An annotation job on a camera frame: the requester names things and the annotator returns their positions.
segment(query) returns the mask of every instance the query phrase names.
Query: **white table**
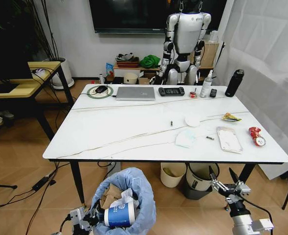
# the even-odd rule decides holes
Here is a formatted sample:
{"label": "white table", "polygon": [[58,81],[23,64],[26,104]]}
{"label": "white table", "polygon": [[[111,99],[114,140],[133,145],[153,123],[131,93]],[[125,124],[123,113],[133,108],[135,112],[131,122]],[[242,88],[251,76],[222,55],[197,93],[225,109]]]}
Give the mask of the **white table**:
{"label": "white table", "polygon": [[[218,90],[216,98],[200,98],[201,86],[197,86],[197,98],[191,99],[189,92],[194,91],[195,86],[183,86],[185,95],[172,97],[161,97],[158,93],[161,86],[153,86],[155,101],[117,101],[115,97],[88,97],[85,93],[93,86],[98,85],[85,86],[43,155],[51,161],[71,162],[82,203],[78,166],[81,161],[242,163],[246,164],[240,175],[242,181],[247,180],[255,164],[288,162],[288,155],[250,111],[236,97],[224,95],[226,87],[213,87]],[[109,86],[115,95],[118,87],[124,85]],[[222,120],[227,112],[242,121]],[[199,127],[189,127],[185,123],[185,117],[190,115],[200,115]],[[242,154],[221,150],[218,126],[232,127],[236,131],[244,149]],[[260,134],[266,139],[264,147],[254,145],[248,133],[253,126],[262,129]],[[186,129],[197,135],[191,148],[175,145],[176,136]]]}

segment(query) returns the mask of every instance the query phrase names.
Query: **black water bottle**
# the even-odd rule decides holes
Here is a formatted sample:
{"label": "black water bottle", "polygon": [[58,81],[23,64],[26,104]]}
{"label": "black water bottle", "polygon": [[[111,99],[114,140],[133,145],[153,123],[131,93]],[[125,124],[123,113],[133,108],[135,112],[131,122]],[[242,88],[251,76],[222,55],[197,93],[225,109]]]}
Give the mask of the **black water bottle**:
{"label": "black water bottle", "polygon": [[226,96],[233,97],[235,95],[235,92],[237,91],[237,88],[240,86],[244,75],[245,73],[243,70],[235,71],[226,89],[226,92],[225,92]]}

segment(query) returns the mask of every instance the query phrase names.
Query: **laptop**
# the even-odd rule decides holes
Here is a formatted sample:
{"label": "laptop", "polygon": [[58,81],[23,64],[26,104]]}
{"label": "laptop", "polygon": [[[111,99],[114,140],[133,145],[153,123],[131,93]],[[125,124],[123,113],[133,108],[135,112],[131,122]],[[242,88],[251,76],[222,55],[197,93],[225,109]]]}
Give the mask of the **laptop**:
{"label": "laptop", "polygon": [[153,87],[119,87],[116,100],[155,100]]}

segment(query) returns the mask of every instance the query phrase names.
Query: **black remote control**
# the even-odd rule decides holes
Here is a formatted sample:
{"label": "black remote control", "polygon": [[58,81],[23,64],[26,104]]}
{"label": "black remote control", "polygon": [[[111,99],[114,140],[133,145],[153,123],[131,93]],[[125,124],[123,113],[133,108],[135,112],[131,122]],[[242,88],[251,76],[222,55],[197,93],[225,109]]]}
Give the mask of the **black remote control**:
{"label": "black remote control", "polygon": [[159,94],[161,96],[182,96],[185,95],[185,91],[183,87],[179,88],[162,88],[159,89]]}
{"label": "black remote control", "polygon": [[216,89],[211,89],[210,97],[214,98],[217,95],[217,90]]}

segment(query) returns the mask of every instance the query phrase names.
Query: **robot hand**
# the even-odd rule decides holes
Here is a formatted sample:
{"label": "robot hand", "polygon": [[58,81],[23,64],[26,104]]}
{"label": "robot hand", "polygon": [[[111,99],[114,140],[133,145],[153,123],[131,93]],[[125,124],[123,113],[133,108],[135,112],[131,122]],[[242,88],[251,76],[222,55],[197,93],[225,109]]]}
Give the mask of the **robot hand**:
{"label": "robot hand", "polygon": [[244,205],[244,201],[249,201],[243,198],[244,195],[249,195],[251,189],[244,182],[240,181],[239,177],[231,168],[229,168],[229,171],[234,184],[223,184],[218,181],[214,171],[209,167],[210,184],[219,194],[226,197],[230,206],[230,216],[234,221],[233,235],[257,235],[263,231],[270,230],[272,234],[274,226],[270,213],[266,211],[269,213],[270,219],[252,220],[250,211],[247,210]]}

